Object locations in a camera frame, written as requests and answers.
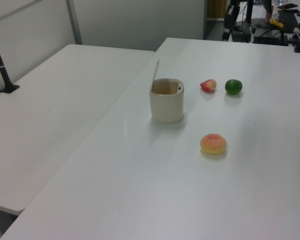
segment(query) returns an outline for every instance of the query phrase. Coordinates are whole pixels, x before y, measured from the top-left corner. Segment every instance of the toy fruit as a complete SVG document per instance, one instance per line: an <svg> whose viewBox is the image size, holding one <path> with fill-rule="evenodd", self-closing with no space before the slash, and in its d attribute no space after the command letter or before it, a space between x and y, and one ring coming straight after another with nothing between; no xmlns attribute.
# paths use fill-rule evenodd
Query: toy fruit
<svg viewBox="0 0 300 240"><path fill-rule="evenodd" d="M211 133L201 139L200 147L208 154L221 154L226 150L227 142L220 134Z"/></svg>
<svg viewBox="0 0 300 240"><path fill-rule="evenodd" d="M200 84L202 90L206 92L212 92L216 89L217 82L214 79L209 79L207 81L204 81Z"/></svg>
<svg viewBox="0 0 300 240"><path fill-rule="evenodd" d="M225 90L230 95L236 95L242 90L242 83L239 80L230 79L225 83Z"/></svg>

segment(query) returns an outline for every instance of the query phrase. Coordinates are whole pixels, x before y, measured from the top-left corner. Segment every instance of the yellow object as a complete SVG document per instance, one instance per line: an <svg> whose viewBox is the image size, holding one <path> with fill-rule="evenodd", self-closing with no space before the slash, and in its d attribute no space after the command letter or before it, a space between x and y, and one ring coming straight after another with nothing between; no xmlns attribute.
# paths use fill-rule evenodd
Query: yellow object
<svg viewBox="0 0 300 240"><path fill-rule="evenodd" d="M285 26L282 22L279 22L278 20L275 20L273 18L270 19L270 23L272 25L278 26L281 29Z"/></svg>

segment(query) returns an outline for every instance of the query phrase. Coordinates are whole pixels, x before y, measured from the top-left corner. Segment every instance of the cup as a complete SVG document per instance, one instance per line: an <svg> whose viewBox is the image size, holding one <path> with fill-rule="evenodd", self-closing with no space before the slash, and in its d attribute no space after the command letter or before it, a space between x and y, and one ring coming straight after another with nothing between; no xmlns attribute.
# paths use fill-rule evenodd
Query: cup
<svg viewBox="0 0 300 240"><path fill-rule="evenodd" d="M152 118L164 124L180 121L184 109L184 91L184 84L178 79L154 80L149 91Z"/></svg>

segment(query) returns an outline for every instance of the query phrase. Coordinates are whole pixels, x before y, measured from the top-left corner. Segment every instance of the cup rim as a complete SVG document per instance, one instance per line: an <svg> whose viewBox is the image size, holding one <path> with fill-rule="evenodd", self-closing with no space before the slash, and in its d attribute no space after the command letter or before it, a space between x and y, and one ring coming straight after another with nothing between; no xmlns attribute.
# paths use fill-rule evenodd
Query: cup rim
<svg viewBox="0 0 300 240"><path fill-rule="evenodd" d="M163 82L163 81L169 81L169 82L172 82L172 83L179 83L180 84L180 87L181 87L181 91L178 91L177 93L174 93L174 94L158 94L158 93L154 93L152 90L152 86L153 86L153 83L151 83L151 86L150 86L150 89L149 89L149 94L153 95L153 96L156 96L156 97L161 97L161 98L175 98L175 97L178 97L179 95L182 95L185 91L185 87L184 87L184 83L179 80L179 79L176 79L176 78L158 78L156 80L154 80L153 82L156 82L156 81L160 81L160 82Z"/></svg>

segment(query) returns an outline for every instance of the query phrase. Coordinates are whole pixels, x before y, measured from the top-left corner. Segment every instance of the table surface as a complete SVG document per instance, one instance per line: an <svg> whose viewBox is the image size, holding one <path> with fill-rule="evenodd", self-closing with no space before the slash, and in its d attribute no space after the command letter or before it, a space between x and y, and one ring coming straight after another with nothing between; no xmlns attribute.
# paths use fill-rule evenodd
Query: table surface
<svg viewBox="0 0 300 240"><path fill-rule="evenodd" d="M157 59L184 83L175 124L151 118ZM210 133L225 153L201 152ZM300 240L300 53L168 38L2 240L51 237Z"/></svg>
<svg viewBox="0 0 300 240"><path fill-rule="evenodd" d="M0 210L20 214L153 54L68 45L0 93Z"/></svg>

